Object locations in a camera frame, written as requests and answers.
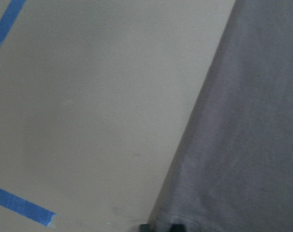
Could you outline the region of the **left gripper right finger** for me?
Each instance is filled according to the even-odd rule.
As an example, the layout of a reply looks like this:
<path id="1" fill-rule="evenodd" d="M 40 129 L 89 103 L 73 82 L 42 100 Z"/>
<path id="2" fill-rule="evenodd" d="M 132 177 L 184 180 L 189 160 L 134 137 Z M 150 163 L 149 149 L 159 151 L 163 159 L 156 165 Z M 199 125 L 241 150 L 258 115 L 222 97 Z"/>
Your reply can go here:
<path id="1" fill-rule="evenodd" d="M 169 232 L 185 232 L 185 225 L 183 224 L 172 224 Z"/>

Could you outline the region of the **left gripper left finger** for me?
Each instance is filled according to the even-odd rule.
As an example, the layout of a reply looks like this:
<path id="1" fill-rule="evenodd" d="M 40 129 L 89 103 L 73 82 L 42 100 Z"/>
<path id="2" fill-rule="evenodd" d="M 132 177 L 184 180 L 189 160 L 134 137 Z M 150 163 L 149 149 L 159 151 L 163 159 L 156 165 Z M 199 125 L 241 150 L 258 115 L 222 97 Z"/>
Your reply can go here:
<path id="1" fill-rule="evenodd" d="M 150 232 L 150 224 L 140 224 L 139 232 Z"/>

